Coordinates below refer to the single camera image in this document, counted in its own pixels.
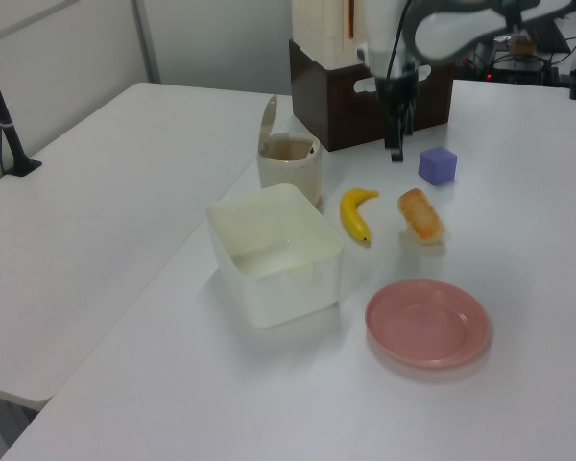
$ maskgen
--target toast slice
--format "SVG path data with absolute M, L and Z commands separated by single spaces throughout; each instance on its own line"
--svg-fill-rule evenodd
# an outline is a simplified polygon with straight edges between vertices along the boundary
M 420 189 L 412 189 L 398 200 L 398 208 L 420 243 L 438 243 L 444 237 L 444 223 Z

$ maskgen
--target pink plate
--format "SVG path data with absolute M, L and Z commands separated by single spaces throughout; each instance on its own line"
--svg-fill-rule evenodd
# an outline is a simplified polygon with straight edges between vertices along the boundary
M 392 357 L 421 368 L 470 361 L 489 340 L 489 320 L 468 293 L 434 280 L 405 280 L 379 290 L 367 305 L 367 328 Z

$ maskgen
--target white plastic container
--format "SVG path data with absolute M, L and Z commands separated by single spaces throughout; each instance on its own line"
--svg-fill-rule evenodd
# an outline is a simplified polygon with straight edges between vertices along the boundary
M 206 218 L 224 280 L 255 326 L 337 302 L 344 242 L 293 185 L 218 202 Z

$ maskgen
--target wooden box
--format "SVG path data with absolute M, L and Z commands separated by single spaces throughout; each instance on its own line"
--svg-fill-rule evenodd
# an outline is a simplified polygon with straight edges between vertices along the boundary
M 327 151 L 384 137 L 375 92 L 355 92 L 354 84 L 371 76 L 362 64 L 326 70 L 290 40 L 293 113 Z M 419 84 L 414 130 L 447 123 L 454 65 L 434 67 Z

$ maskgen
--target purple cube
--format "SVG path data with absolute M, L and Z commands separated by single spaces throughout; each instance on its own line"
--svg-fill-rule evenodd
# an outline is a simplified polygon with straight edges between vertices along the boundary
M 454 180 L 456 169 L 457 156 L 444 147 L 434 147 L 420 153 L 419 175 L 433 185 Z

